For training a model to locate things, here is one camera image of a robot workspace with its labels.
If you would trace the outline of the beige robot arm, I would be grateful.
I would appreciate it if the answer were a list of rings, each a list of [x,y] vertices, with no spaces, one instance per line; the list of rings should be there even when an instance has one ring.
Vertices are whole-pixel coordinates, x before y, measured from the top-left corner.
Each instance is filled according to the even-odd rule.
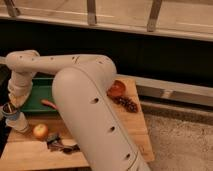
[[[9,91],[14,96],[31,90],[35,73],[54,76],[54,102],[93,171],[151,171],[107,98],[116,77],[109,57],[41,56],[26,50],[9,53],[5,63],[12,71]]]

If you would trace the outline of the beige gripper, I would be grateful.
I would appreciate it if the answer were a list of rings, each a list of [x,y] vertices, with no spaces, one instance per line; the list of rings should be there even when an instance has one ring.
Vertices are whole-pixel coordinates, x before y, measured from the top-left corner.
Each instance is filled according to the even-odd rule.
[[[28,99],[33,86],[33,77],[34,74],[32,72],[12,72],[8,82],[8,96],[16,108],[21,107]]]

